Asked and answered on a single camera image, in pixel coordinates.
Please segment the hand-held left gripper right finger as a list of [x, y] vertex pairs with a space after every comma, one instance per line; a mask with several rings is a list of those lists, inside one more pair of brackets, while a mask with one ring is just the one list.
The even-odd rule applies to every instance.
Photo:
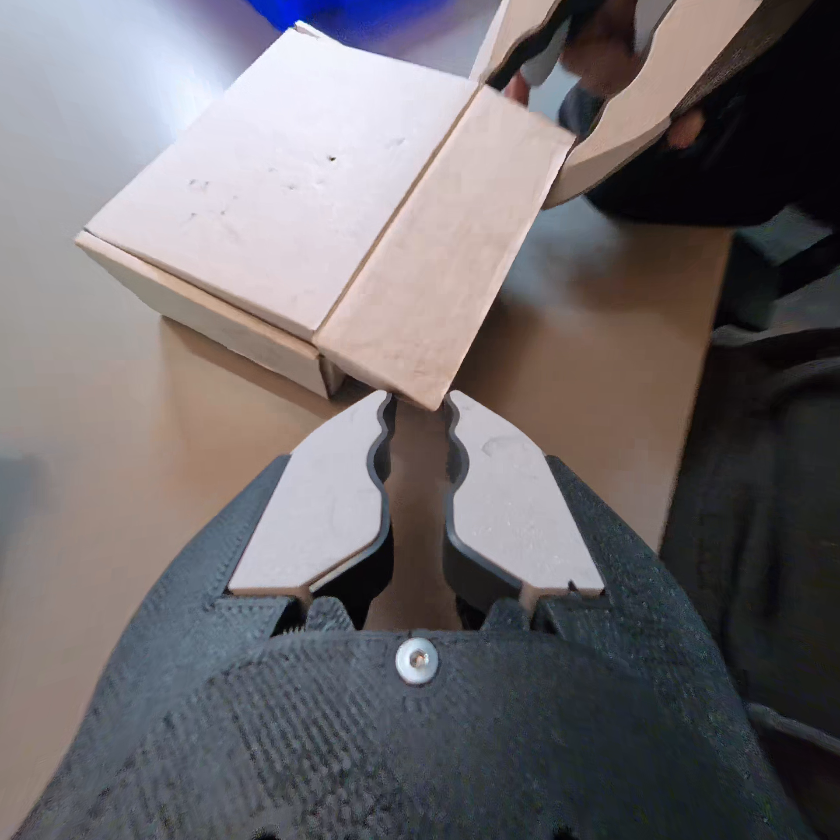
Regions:
[[593, 561], [546, 454], [461, 391], [444, 400], [449, 444], [443, 569], [469, 608], [504, 598], [603, 595]]

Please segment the white cardboard box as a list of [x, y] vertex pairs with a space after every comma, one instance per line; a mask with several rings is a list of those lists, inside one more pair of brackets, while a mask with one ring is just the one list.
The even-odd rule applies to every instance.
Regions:
[[76, 245], [311, 392], [350, 375], [435, 411], [573, 141], [475, 81], [294, 28]]

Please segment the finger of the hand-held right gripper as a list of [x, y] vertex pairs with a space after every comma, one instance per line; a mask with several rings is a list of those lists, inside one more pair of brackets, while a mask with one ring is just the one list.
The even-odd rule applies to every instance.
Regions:
[[676, 1], [659, 20], [641, 70], [567, 155], [546, 209], [587, 193], [655, 143], [690, 90], [761, 1]]
[[572, 13], [572, 1], [500, 2], [469, 79], [503, 90], [523, 65], [548, 48]]

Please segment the blue plastic bin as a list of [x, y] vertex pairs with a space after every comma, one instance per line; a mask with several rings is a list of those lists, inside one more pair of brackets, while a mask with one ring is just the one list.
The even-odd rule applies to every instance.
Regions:
[[398, 24], [446, 4], [443, 1], [247, 1], [275, 29], [298, 21], [339, 28], [365, 29]]

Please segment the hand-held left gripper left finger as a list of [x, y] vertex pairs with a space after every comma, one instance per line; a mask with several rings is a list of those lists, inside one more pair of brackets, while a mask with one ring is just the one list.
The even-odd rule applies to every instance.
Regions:
[[228, 582], [239, 596], [331, 596], [367, 613], [389, 585], [394, 542], [385, 481], [396, 399], [376, 391], [335, 415], [289, 455]]

